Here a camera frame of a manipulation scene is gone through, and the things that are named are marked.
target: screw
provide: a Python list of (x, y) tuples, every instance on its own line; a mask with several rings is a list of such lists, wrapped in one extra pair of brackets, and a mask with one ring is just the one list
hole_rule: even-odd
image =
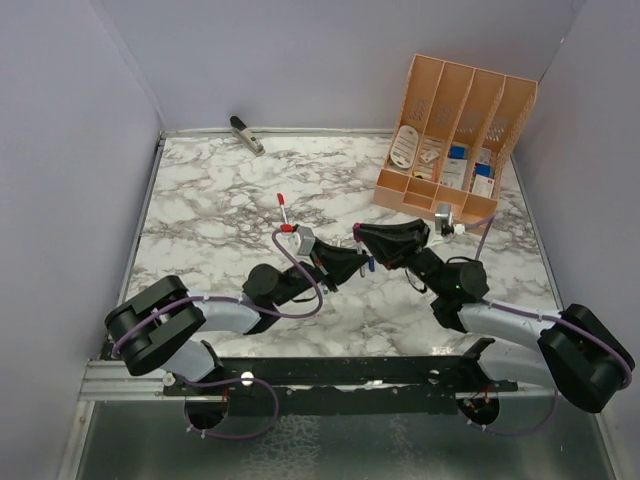
[(172, 373), (167, 373), (164, 377), (162, 377), (162, 384), (165, 387), (172, 387), (176, 383), (176, 377), (173, 376)]

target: marker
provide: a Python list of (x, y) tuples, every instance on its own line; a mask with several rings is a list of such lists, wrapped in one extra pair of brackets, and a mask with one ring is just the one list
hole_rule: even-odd
[(284, 220), (284, 224), (288, 225), (289, 220), (287, 220), (287, 212), (284, 210), (284, 197), (281, 193), (278, 193), (278, 203), (280, 204), (280, 211), (282, 212), (282, 219)]

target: metal floor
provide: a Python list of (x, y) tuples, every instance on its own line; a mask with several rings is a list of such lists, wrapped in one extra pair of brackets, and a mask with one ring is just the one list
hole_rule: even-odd
[[(535, 425), (548, 396), (501, 400), (495, 426)], [(250, 441), (186, 433), (182, 402), (97, 402), (78, 478), (141, 479), (597, 479), (614, 478), (595, 418), (562, 401), (537, 435), (497, 437), (461, 416), (282, 417)], [(249, 431), (266, 419), (233, 419)]]

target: desk organizer compartment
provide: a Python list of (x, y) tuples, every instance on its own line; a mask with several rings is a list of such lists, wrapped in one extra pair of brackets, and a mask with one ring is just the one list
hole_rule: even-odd
[[(536, 92), (533, 80), (416, 55), (393, 140), (401, 126), (409, 125), (420, 135), (418, 149), (407, 169), (387, 155), (373, 203), (429, 220), (435, 218), (440, 203), (450, 203), (454, 217), (465, 223), (493, 214), (502, 171), (533, 109)], [(465, 148), (460, 189), (454, 188), (460, 177), (457, 184), (445, 181), (454, 186), (440, 183), (452, 146)], [(490, 198), (471, 193), (480, 155), (490, 158), (494, 179)]]

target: cable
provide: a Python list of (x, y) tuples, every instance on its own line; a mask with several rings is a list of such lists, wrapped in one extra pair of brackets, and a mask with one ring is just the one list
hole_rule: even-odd
[(138, 333), (144, 327), (149, 325), (151, 322), (157, 320), (162, 315), (164, 315), (166, 313), (169, 313), (171, 310), (173, 310), (176, 307), (180, 307), (182, 305), (185, 305), (187, 303), (192, 303), (192, 302), (227, 302), (227, 303), (236, 303), (238, 305), (244, 305), (245, 307), (249, 307), (250, 309), (252, 309), (252, 310), (254, 310), (256, 312), (266, 313), (268, 315), (274, 315), (274, 316), (277, 316), (277, 317), (280, 317), (280, 318), (303, 319), (303, 318), (312, 317), (313, 315), (318, 313), (322, 309), (322, 306), (324, 305), (324, 300), (322, 298), (322, 291), (320, 290), (320, 286), (313, 279), (313, 277), (309, 274), (309, 272), (307, 272), (304, 269), (304, 267), (302, 265), (300, 265), (300, 262), (298, 262), (298, 260), (296, 260), (296, 258), (293, 255), (291, 255), (289, 252), (287, 252), (287, 250), (278, 241), (277, 237), (278, 237), (279, 233), (280, 233), (280, 230), (275, 230), (271, 234), (271, 240), (273, 241), (274, 245), (287, 258), (287, 260), (289, 260), (293, 264), (293, 266), (296, 267), (300, 271), (302, 276), (311, 284), (313, 289), (316, 291), (316, 297), (318, 297), (318, 305), (316, 305), (316, 307), (313, 310), (311, 310), (310, 312), (307, 312), (307, 313), (283, 313), (283, 312), (278, 312), (277, 310), (269, 310), (269, 309), (266, 309), (266, 308), (258, 307), (257, 305), (254, 305), (253, 303), (251, 303), (250, 301), (247, 301), (247, 300), (239, 300), (238, 298), (235, 298), (235, 297), (229, 297), (229, 296), (223, 296), (223, 295), (214, 295), (214, 296), (210, 296), (210, 297), (209, 296), (207, 296), (207, 297), (193, 296), (193, 297), (180, 298), (180, 299), (176, 300), (175, 302), (172, 302), (169, 305), (166, 305), (166, 306), (162, 307), (160, 310), (157, 310), (157, 311), (153, 312), (151, 315), (149, 315), (147, 318), (142, 320), (140, 323), (138, 323), (131, 330), (127, 331), (113, 345), (113, 349), (112, 349), (111, 353), (113, 355), (119, 354), (120, 350), (122, 349), (122, 346), (125, 343), (127, 343), (131, 339), (131, 337), (133, 337), (136, 333)]
[(212, 388), (212, 387), (222, 387), (224, 385), (232, 385), (235, 383), (242, 383), (242, 382), (255, 382), (259, 385), (262, 385), (264, 388), (266, 388), (269, 393), (271, 394), (271, 396), (273, 397), (273, 415), (271, 416), (271, 420), (269, 420), (269, 423), (262, 427), (260, 430), (257, 430), (255, 432), (252, 433), (244, 433), (244, 434), (225, 434), (225, 433), (216, 433), (213, 432), (213, 429), (207, 429), (207, 430), (201, 430), (199, 428), (196, 428), (192, 423), (191, 423), (191, 419), (189, 418), (189, 414), (186, 412), (185, 409), (185, 420), (187, 421), (187, 423), (189, 424), (189, 427), (193, 430), (195, 430), (196, 432), (199, 432), (202, 435), (206, 435), (208, 437), (213, 437), (213, 438), (219, 438), (222, 440), (250, 440), (252, 438), (256, 438), (259, 437), (261, 435), (264, 435), (265, 433), (267, 433), (269, 430), (271, 430), (273, 427), (275, 427), (276, 423), (278, 422), (278, 415), (280, 414), (280, 402), (278, 401), (278, 394), (276, 393), (276, 391), (274, 390), (274, 388), (269, 385), (267, 382), (265, 382), (264, 380), (260, 379), (260, 378), (251, 378), (246, 379), (246, 378), (230, 378), (227, 380), (220, 380), (218, 382), (209, 382), (209, 383), (198, 383), (198, 382), (192, 382), (190, 380), (187, 380), (184, 377), (180, 377), (180, 379), (186, 383), (187, 385), (190, 385), (192, 387), (202, 387), (202, 388)]
[(629, 366), (629, 364), (625, 361), (624, 358), (622, 358), (622, 355), (620, 355), (618, 352), (616, 352), (613, 348), (611, 348), (605, 342), (600, 340), (598, 337), (592, 335), (591, 333), (587, 332), (586, 330), (583, 330), (582, 328), (575, 326), (573, 323), (566, 321), (564, 318), (555, 317), (553, 315), (546, 315), (546, 314), (539, 315), (536, 312), (527, 312), (526, 310), (520, 310), (519, 308), (513, 307), (511, 305), (505, 305), (502, 303), (497, 303), (495, 301), (482, 300), (482, 303), (489, 305), (489, 307), (491, 308), (497, 308), (498, 310), (502, 310), (508, 313), (513, 313), (515, 315), (520, 315), (521, 317), (531, 318), (534, 320), (539, 320), (539, 319), (548, 320), (549, 322), (557, 323), (558, 325), (561, 325), (564, 328), (567, 328), (577, 333), (578, 335), (582, 336), (586, 340), (589, 340), (590, 342), (594, 343), (595, 345), (603, 349), (620, 364), (620, 367), (624, 371), (624, 382), (620, 387), (621, 390), (631, 385), (631, 382), (633, 380), (633, 373), (631, 371), (631, 367)]
[(549, 411), (547, 416), (538, 425), (536, 425), (535, 427), (527, 428), (525, 430), (518, 430), (518, 431), (515, 431), (515, 432), (510, 432), (508, 430), (500, 430), (500, 429), (497, 429), (497, 428), (491, 428), (491, 427), (488, 427), (486, 425), (480, 425), (479, 423), (475, 423), (473, 420), (468, 418), (462, 412), (462, 410), (458, 410), (458, 411), (460, 412), (460, 414), (462, 416), (467, 418), (467, 424), (468, 425), (470, 425), (473, 428), (476, 428), (478, 430), (482, 430), (483, 432), (492, 433), (493, 435), (500, 435), (500, 436), (503, 436), (503, 437), (524, 437), (524, 436), (527, 436), (527, 435), (534, 435), (534, 434), (538, 433), (539, 431), (541, 431), (542, 429), (544, 429), (547, 426), (547, 424), (549, 423), (549, 421), (551, 421), (551, 419), (555, 416), (556, 412), (558, 411), (558, 404), (559, 403), (560, 403), (560, 394), (556, 390), (554, 392), (554, 396), (553, 396), (553, 406), (551, 407), (551, 410)]
[(314, 295), (313, 297), (309, 297), (309, 298), (294, 298), (293, 300), (291, 300), (293, 303), (307, 303), (310, 302), (312, 300), (315, 300), (316, 296)]
[(480, 253), (482, 252), (482, 248), (484, 247), (484, 242), (487, 240), (487, 235), (489, 235), (489, 229), (491, 228), (491, 225), (493, 224), (493, 220), (495, 218), (496, 218), (495, 214), (492, 214), (492, 215), (489, 215), (487, 218), (483, 218), (479, 222), (465, 224), (464, 226), (465, 230), (472, 230), (474, 228), (481, 227), (485, 223), (487, 224), (487, 228), (485, 228), (484, 232), (482, 232), (482, 237), (480, 238), (480, 243), (478, 244), (478, 249), (476, 250), (476, 256), (474, 257), (474, 260), (480, 259)]

